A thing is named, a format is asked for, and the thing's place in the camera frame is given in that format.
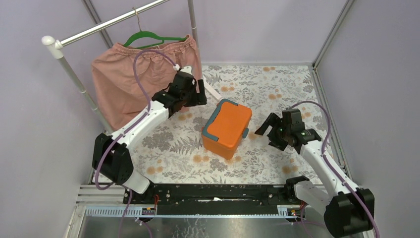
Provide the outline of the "orange plastic medicine box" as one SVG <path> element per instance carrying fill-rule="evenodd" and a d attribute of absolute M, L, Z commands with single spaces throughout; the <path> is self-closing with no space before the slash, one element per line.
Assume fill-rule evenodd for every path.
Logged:
<path fill-rule="evenodd" d="M 204 148 L 224 159 L 232 159 L 248 135 L 251 117 L 250 108 L 222 99 L 202 129 Z"/>

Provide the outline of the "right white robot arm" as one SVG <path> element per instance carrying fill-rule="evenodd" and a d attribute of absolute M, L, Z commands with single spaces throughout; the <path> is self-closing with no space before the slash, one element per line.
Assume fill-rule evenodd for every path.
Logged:
<path fill-rule="evenodd" d="M 307 129 L 299 109 L 281 116 L 270 113 L 256 134 L 268 132 L 269 145 L 281 151 L 290 146 L 304 158 L 321 180 L 318 189 L 305 176 L 287 179 L 284 198 L 290 204 L 303 201 L 323 216 L 330 234 L 342 238 L 374 229 L 375 198 L 359 187 L 325 151 L 325 141 L 314 129 Z"/>

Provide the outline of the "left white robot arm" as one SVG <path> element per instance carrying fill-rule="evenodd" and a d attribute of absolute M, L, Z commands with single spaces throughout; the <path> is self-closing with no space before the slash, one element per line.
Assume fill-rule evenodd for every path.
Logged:
<path fill-rule="evenodd" d="M 101 133 L 95 139 L 92 167 L 95 176 L 104 175 L 116 185 L 135 192 L 139 202 L 152 201 L 151 181 L 136 171 L 130 150 L 158 125 L 186 107 L 205 105 L 207 98 L 203 80 L 195 79 L 193 68 L 176 67 L 174 80 L 165 89 L 155 93 L 149 105 L 121 129 L 110 135 Z"/>

